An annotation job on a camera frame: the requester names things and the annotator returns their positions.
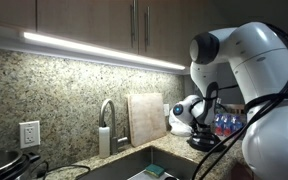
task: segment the chrome faucet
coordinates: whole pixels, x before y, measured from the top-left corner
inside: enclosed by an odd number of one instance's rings
[[[113,101],[110,99],[106,99],[101,107],[101,113],[100,113],[100,120],[99,120],[99,126],[100,127],[104,127],[104,113],[105,113],[105,108],[107,106],[107,104],[110,104],[111,107],[111,113],[112,113],[112,136],[111,136],[111,154],[117,154],[117,150],[120,146],[122,146],[122,143],[127,142],[128,138],[127,137],[123,137],[118,139],[116,137],[116,125],[115,125],[115,108],[114,108],[114,104]]]

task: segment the stainless steel sink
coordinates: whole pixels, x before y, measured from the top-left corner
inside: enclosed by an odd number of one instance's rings
[[[166,173],[160,178],[144,173],[143,170],[150,164],[163,167]],[[174,156],[155,147],[147,147],[91,171],[82,180],[164,180],[169,176],[180,180],[189,180],[196,166],[196,163],[187,159]]]

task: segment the cutting board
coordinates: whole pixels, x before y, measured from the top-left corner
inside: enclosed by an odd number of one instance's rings
[[[130,95],[128,112],[131,143],[134,147],[166,135],[161,93]]]

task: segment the electrical outlet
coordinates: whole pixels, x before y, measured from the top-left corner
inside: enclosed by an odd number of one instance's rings
[[[21,149],[40,145],[40,122],[31,121],[20,123]]]
[[[169,115],[170,115],[170,105],[164,104],[164,116],[169,116]]]

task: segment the wall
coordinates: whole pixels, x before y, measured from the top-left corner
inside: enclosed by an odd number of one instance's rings
[[[0,149],[18,149],[18,123],[39,120],[41,145],[27,152],[51,167],[95,156],[102,102],[113,100],[121,137],[127,95],[153,92],[172,107],[184,98],[183,76],[0,50]]]

